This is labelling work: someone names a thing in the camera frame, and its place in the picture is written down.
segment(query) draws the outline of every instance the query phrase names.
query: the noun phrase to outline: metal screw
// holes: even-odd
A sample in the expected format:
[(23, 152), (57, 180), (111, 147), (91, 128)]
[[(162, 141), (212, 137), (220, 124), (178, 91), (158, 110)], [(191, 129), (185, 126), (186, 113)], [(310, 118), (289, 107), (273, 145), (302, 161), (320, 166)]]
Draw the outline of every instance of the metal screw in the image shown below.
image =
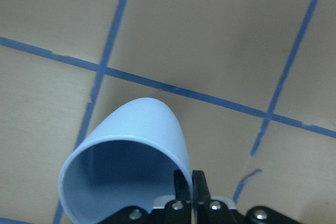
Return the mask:
[(183, 208), (183, 204), (182, 204), (182, 202), (180, 202), (178, 200), (177, 202), (175, 202), (174, 204), (172, 204), (172, 208), (174, 210), (181, 210)]
[(214, 200), (210, 202), (210, 208), (212, 210), (219, 210), (222, 208), (222, 206), (218, 200)]
[(129, 215), (131, 220), (137, 220), (141, 216), (142, 216), (142, 214), (141, 214), (140, 210), (138, 210), (138, 209), (133, 210)]
[(262, 209), (255, 210), (254, 211), (254, 216), (258, 220), (266, 220), (267, 219), (267, 213)]

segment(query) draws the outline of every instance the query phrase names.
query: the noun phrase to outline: blue tape line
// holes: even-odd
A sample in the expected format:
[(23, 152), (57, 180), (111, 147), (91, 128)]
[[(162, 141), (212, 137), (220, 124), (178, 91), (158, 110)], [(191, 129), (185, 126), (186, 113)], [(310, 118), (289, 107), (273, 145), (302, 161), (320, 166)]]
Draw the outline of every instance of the blue tape line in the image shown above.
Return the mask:
[(12, 39), (0, 37), (0, 45), (13, 48), (13, 49), (16, 49), (22, 52), (27, 52), (32, 55), (42, 56), (44, 58), (70, 64), (76, 67), (80, 67), (80, 68), (84, 68), (84, 69), (88, 69), (92, 71), (98, 71), (98, 66), (99, 66), (98, 64), (85, 61), (85, 60), (81, 60), (81, 59), (77, 59), (77, 58), (70, 57), (70, 56), (56, 55), (52, 51), (42, 49), (39, 47), (35, 47), (35, 46), (25, 44), (19, 41), (15, 41)]
[[(91, 90), (91, 102), (89, 102), (87, 104), (86, 107), (86, 112), (84, 114), (84, 118), (77, 136), (77, 140), (76, 140), (76, 144), (75, 144), (75, 148), (77, 148), (77, 146), (84, 140), (85, 135), (87, 133), (88, 130), (88, 126), (89, 126), (89, 122), (91, 120), (92, 117), (92, 113), (93, 113), (93, 109), (96, 105), (96, 101), (97, 101), (97, 97), (98, 97), (98, 93), (100, 91), (100, 87), (103, 81), (103, 77), (104, 77), (104, 69), (106, 68), (106, 65), (110, 59), (112, 50), (113, 50), (113, 46), (114, 46), (114, 42), (116, 40), (117, 37), (117, 33), (120, 27), (120, 23), (122, 20), (122, 16), (125, 10), (125, 6), (126, 6), (127, 0), (119, 0), (118, 6), (117, 6), (117, 10), (114, 14), (114, 18), (113, 18), (113, 22), (110, 28), (110, 32), (104, 47), (104, 51), (101, 57), (101, 61), (99, 64), (99, 71), (97, 72), (95, 81), (94, 81), (94, 86)], [(59, 224), (61, 221), (61, 215), (63, 213), (63, 209), (60, 205), (60, 202), (58, 202), (58, 206), (56, 209), (56, 213), (55, 213), (55, 217), (53, 220), (53, 224)]]
[(18, 221), (18, 220), (11, 220), (6, 218), (0, 218), (1, 224), (32, 224), (30, 222)]
[(336, 138), (336, 131), (326, 129), (326, 128), (323, 128), (323, 127), (319, 127), (319, 126), (316, 126), (316, 125), (311, 125), (311, 124), (307, 125), (307, 124), (302, 123), (299, 120), (295, 120), (295, 119), (292, 119), (292, 118), (287, 118), (287, 117), (282, 116), (282, 115), (273, 114), (272, 115), (272, 120), (275, 121), (275, 122), (279, 122), (279, 123), (290, 125), (290, 126), (293, 126), (293, 127), (296, 127), (296, 128), (300, 128), (300, 129), (303, 129), (303, 130), (307, 130), (307, 131), (311, 131), (311, 132), (318, 133), (318, 134), (321, 134), (321, 135)]
[(245, 185), (251, 180), (253, 179), (255, 176), (257, 176), (259, 173), (262, 173), (263, 170), (261, 169), (257, 169), (255, 170), (253, 173), (249, 174), (247, 177), (245, 177), (242, 181), (240, 181), (237, 185), (236, 191), (233, 195), (232, 200), (234, 201), (235, 204), (238, 203), (238, 200), (243, 192), (243, 189), (245, 187)]
[(163, 90), (169, 93), (173, 93), (173, 94), (177, 94), (177, 95), (181, 95), (183, 97), (188, 97), (188, 98), (192, 98), (195, 100), (200, 100), (203, 102), (207, 102), (207, 103), (211, 103), (211, 104), (215, 104), (215, 105), (219, 105), (228, 109), (232, 109), (235, 111), (239, 111), (239, 112), (243, 112), (249, 115), (254, 115), (257, 116), (259, 118), (263, 118), (265, 116), (265, 112), (261, 111), (261, 110), (257, 110), (248, 106), (244, 106), (242, 104), (236, 103), (236, 102), (232, 102), (232, 101), (228, 101), (228, 100), (224, 100), (221, 98), (217, 98), (217, 97), (212, 97), (210, 95), (207, 94), (203, 94), (203, 93), (199, 93), (199, 92), (195, 92), (195, 91), (191, 91), (188, 89), (183, 89), (183, 88), (179, 88), (173, 85), (169, 85), (163, 82), (159, 82), (159, 81), (155, 81), (155, 80), (151, 80), (145, 77), (141, 77), (141, 76), (137, 76), (135, 74), (131, 74), (131, 73), (127, 73), (127, 72), (123, 72), (120, 70), (116, 70), (116, 69), (112, 69), (112, 68), (106, 68), (105, 71), (106, 75), (109, 76), (113, 76), (122, 80), (126, 80), (126, 81), (131, 81), (131, 82), (135, 82), (147, 87), (151, 87), (151, 88), (155, 88), (155, 89), (159, 89), (159, 90)]
[(252, 147), (252, 150), (250, 152), (250, 155), (252, 157), (255, 157), (257, 155), (257, 152), (258, 152), (258, 149), (259, 149), (259, 146), (262, 142), (262, 139), (263, 139), (263, 135), (264, 133), (267, 131), (267, 127), (268, 127), (268, 123), (265, 123), (265, 121), (270, 121), (270, 118), (272, 116), (272, 114), (274, 113), (274, 109), (277, 105), (277, 102), (278, 102), (278, 99), (280, 97), (280, 94), (281, 94), (281, 91), (282, 91), (282, 87), (283, 87), (283, 84), (285, 83), (285, 80), (288, 76), (288, 73), (289, 73), (289, 70), (291, 69), (292, 65), (293, 65), (293, 62), (295, 60), (295, 57), (297, 55), (297, 52), (299, 50), (299, 47), (301, 45), (301, 42), (306, 34), (306, 31), (307, 31), (307, 28), (308, 28), (308, 25), (311, 21), (311, 17), (314, 13), (314, 10), (316, 8), (316, 5), (318, 3), (318, 0), (311, 0), (310, 1), (310, 4), (309, 4), (309, 7), (307, 9), (307, 12), (305, 14), (305, 17), (302, 21), (302, 24), (301, 24), (301, 27), (299, 29), (299, 32), (296, 36), (296, 39), (294, 41), (294, 44), (293, 44), (293, 47), (290, 51), (290, 54), (288, 56), (288, 59), (287, 59), (287, 62), (286, 62), (286, 65), (282, 71), (282, 74), (280, 76), (280, 79), (279, 79), (279, 82), (277, 84), (277, 87), (274, 91), (274, 94), (273, 94), (273, 97), (272, 97), (272, 100), (270, 102), (270, 105), (268, 107), (268, 110), (267, 110), (267, 117), (264, 119), (264, 122), (262, 123), (262, 126), (260, 128), (260, 133), (258, 134), (256, 140), (255, 140), (255, 143)]

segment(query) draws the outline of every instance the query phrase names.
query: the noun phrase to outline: light blue plastic cup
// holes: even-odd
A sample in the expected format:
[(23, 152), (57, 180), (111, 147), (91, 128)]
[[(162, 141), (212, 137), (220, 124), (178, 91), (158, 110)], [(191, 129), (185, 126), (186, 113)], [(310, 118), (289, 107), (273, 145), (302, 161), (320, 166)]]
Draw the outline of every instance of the light blue plastic cup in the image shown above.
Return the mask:
[(68, 157), (58, 183), (64, 211), (75, 224), (104, 220), (126, 206), (150, 212), (173, 195), (175, 170), (192, 192), (187, 148), (174, 113), (153, 98), (110, 114)]

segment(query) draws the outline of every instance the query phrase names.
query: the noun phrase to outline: beige surface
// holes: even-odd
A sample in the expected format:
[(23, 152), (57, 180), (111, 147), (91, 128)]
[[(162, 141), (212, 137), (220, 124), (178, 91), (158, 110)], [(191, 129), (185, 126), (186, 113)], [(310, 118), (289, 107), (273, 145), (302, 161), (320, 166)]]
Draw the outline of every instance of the beige surface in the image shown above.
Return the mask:
[[(109, 66), (263, 111), (310, 0), (129, 0)], [(0, 0), (0, 36), (99, 62), (118, 0)], [(321, 0), (276, 113), (336, 130), (335, 1)], [(52, 223), (96, 73), (0, 47), (0, 217)], [(139, 97), (181, 123), (192, 169), (213, 195), (245, 187), (238, 208), (265, 204), (306, 224), (334, 223), (336, 139), (105, 76), (88, 133)], [(71, 223), (63, 217), (62, 224)]]
[(52, 223), (94, 73), (0, 46), (0, 217)]
[(1, 0), (1, 36), (99, 63), (118, 0)]

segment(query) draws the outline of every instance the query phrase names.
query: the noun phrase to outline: screw head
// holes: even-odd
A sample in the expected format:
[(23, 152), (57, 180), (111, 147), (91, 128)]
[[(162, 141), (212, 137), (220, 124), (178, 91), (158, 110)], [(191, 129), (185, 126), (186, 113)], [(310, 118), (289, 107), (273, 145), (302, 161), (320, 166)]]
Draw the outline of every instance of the screw head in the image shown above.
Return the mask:
[(267, 213), (262, 209), (255, 210), (254, 211), (254, 216), (258, 220), (266, 220), (267, 219)]
[(178, 200), (177, 202), (172, 204), (172, 208), (174, 210), (181, 210), (183, 208), (183, 204), (181, 201)]
[(138, 210), (138, 209), (133, 210), (129, 215), (131, 220), (137, 220), (137, 219), (141, 218), (141, 216), (142, 216), (142, 214), (141, 214), (140, 210)]
[(222, 208), (222, 206), (221, 206), (221, 204), (218, 200), (211, 201), (209, 206), (212, 210), (219, 210), (219, 209)]

